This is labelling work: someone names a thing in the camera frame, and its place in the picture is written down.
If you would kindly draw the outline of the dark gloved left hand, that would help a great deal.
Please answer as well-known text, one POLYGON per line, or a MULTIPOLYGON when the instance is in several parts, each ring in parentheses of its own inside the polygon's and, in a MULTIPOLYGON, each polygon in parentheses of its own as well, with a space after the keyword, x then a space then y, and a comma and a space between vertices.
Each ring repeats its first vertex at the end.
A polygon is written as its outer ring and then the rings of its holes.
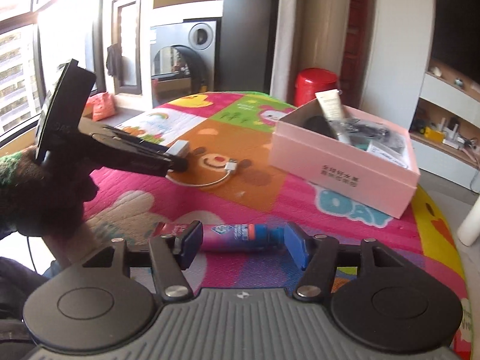
POLYGON ((84 204, 98 186, 88 159, 69 163, 56 154, 35 163, 36 148, 1 157, 1 238, 70 234, 84 222, 84 204))

